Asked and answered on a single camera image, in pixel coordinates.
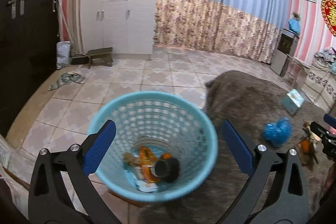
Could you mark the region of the pile of clothes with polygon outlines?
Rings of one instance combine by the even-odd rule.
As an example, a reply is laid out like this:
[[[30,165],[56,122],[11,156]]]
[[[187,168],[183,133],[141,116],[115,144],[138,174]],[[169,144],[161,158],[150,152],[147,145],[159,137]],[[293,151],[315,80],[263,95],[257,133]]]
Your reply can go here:
[[[325,48],[322,52],[316,52],[313,64],[335,75],[335,49],[329,47]]]

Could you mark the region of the teal cardboard box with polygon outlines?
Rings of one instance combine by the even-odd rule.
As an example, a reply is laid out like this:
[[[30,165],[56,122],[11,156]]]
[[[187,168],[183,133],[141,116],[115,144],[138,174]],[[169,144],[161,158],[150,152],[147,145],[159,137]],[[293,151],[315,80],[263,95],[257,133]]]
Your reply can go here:
[[[301,108],[304,101],[305,100],[299,91],[292,89],[281,100],[281,104],[291,116],[294,116]]]

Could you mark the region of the orange fruit on tray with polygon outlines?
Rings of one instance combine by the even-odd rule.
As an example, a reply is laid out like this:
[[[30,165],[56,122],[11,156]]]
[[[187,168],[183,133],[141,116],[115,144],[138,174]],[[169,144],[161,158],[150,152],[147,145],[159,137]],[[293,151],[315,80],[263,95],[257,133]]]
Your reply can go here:
[[[305,138],[299,143],[301,152],[305,155],[310,155],[314,152],[314,147],[309,138]]]

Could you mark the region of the blue covered plant pot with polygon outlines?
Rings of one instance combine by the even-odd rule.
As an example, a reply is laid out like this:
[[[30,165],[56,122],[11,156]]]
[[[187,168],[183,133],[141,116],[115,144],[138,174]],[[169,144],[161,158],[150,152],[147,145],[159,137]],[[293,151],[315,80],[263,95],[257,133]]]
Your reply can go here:
[[[301,32],[300,20],[300,14],[297,12],[292,12],[292,17],[288,20],[288,29],[297,35]]]

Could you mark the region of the white plastic bag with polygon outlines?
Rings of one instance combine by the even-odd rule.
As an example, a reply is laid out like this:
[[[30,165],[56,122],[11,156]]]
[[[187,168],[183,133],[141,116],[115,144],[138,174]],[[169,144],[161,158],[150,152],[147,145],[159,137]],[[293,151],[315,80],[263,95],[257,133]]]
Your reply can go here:
[[[70,64],[70,41],[58,42],[56,44],[56,69],[62,69]]]

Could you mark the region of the brown tray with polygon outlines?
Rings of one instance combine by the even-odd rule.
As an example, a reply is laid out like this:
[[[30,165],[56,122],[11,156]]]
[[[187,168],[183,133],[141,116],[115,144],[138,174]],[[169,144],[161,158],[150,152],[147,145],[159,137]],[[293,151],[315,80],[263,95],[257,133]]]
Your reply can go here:
[[[300,162],[301,162],[302,166],[311,164],[311,163],[313,163],[314,161],[317,160],[316,154],[315,154],[315,148],[314,148],[314,152],[312,154],[305,155],[301,152],[301,149],[300,149],[300,146],[299,146],[299,143],[298,143],[297,145],[295,145],[295,150],[298,153],[298,156],[299,156],[299,159],[300,159]]]

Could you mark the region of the green rag on floor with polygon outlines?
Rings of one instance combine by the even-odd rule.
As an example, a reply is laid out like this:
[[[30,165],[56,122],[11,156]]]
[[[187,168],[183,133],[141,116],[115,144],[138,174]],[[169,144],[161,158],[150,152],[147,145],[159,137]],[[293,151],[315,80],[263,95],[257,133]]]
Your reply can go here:
[[[86,77],[77,72],[63,73],[60,78],[52,85],[49,86],[48,91],[56,90],[64,85],[71,83],[84,84]]]

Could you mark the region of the dark door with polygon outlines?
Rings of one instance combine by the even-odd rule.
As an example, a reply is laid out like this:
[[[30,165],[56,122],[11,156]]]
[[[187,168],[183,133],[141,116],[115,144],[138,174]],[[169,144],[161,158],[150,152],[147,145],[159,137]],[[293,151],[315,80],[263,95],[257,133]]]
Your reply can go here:
[[[56,69],[53,0],[1,0],[1,135]]]

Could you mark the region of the red heart wall decoration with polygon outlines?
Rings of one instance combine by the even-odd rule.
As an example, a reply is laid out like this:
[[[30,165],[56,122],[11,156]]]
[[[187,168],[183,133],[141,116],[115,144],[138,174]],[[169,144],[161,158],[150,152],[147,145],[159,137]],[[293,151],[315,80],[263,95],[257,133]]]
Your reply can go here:
[[[336,1],[335,0],[322,0],[321,12],[329,31],[336,36]]]

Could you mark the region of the black cylinder cup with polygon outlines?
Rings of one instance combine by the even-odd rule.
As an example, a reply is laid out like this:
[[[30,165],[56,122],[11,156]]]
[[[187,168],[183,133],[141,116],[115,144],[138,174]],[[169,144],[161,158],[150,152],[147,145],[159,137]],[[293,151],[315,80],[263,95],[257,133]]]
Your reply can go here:
[[[155,177],[167,183],[173,183],[179,177],[180,164],[175,157],[161,159],[151,168],[151,172]]]

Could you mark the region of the orange snack bag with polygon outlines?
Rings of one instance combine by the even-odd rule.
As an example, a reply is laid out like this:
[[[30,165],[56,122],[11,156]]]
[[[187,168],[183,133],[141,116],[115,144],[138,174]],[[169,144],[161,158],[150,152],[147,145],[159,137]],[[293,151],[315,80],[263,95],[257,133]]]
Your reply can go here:
[[[142,146],[139,149],[138,158],[145,180],[152,183],[160,182],[161,179],[152,174],[151,168],[157,161],[169,159],[171,157],[172,155],[170,155],[169,153],[163,153],[160,158],[157,158],[148,147]]]

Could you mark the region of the white paper booklet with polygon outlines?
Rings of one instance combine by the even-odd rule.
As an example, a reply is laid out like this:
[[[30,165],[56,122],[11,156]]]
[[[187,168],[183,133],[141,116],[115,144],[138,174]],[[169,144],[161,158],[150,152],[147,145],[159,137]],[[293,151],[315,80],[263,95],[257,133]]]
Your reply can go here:
[[[140,192],[153,193],[158,190],[157,184],[153,182],[148,182],[144,176],[138,172],[134,175],[135,186]]]

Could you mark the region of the light blue plastic basket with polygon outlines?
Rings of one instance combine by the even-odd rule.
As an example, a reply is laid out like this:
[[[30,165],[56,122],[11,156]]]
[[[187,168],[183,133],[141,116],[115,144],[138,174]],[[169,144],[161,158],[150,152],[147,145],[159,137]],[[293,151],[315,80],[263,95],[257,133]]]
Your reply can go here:
[[[155,91],[125,94],[98,111],[87,133],[98,132],[109,119],[116,124],[116,136],[96,176],[125,199],[148,203],[181,198],[197,189],[215,166],[218,137],[214,125],[201,109],[183,98]],[[137,156],[141,147],[149,148],[156,157],[167,152],[177,158],[177,180],[159,182],[152,193],[138,190],[123,154]]]

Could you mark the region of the beige cloth bag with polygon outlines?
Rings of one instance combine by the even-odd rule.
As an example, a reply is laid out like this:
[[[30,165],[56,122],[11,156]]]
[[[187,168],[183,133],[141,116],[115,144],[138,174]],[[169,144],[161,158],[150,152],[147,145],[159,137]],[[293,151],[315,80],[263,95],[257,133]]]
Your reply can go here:
[[[130,152],[125,152],[123,154],[123,161],[127,166],[132,168],[137,168],[141,166],[141,160],[139,159],[139,157],[134,156]]]

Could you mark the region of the blue plastic bag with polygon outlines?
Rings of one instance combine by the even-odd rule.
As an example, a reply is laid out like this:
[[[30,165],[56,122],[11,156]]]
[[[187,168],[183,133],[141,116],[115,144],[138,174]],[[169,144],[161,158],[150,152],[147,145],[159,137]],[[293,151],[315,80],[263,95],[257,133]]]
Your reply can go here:
[[[276,123],[266,124],[263,137],[274,147],[281,147],[292,134],[292,126],[288,118],[281,118]]]

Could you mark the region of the folding metal table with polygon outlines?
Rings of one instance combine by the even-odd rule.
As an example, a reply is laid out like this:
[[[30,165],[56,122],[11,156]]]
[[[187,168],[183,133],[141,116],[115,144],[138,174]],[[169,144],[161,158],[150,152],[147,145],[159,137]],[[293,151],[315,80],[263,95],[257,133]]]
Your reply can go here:
[[[291,86],[292,89],[302,90],[310,71],[310,66],[305,64],[297,57],[287,55],[286,64],[288,65],[282,81]]]

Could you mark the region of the water dispenser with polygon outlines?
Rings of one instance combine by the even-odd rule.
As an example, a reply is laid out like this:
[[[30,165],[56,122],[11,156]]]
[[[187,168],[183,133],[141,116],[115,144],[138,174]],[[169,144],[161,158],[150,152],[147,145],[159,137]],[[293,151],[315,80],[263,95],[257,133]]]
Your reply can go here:
[[[299,36],[286,28],[282,30],[277,49],[274,51],[270,69],[282,77],[289,65],[289,57],[293,57]]]

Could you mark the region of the small wooden stool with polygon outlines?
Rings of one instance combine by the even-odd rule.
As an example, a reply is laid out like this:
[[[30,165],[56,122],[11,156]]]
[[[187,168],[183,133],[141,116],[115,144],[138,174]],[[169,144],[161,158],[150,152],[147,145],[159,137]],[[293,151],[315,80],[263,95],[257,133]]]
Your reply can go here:
[[[112,57],[113,48],[99,48],[95,50],[89,50],[86,53],[88,57],[88,68],[90,69],[93,65],[94,59],[103,59],[106,63],[111,67],[113,65],[113,57]]]

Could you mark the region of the white cabinet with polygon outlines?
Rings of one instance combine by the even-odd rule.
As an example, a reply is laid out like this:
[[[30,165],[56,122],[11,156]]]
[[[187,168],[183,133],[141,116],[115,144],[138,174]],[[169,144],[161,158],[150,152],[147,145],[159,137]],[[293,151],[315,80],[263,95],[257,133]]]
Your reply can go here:
[[[150,60],[156,0],[80,0],[84,53],[112,48],[112,56]]]

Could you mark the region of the patterned covered chest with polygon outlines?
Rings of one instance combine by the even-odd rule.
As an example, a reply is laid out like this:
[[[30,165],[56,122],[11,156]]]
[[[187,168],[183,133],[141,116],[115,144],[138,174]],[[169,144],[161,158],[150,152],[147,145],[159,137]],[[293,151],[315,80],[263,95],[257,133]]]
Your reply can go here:
[[[315,57],[302,91],[311,102],[329,113],[335,105],[335,75],[330,70],[330,64]]]

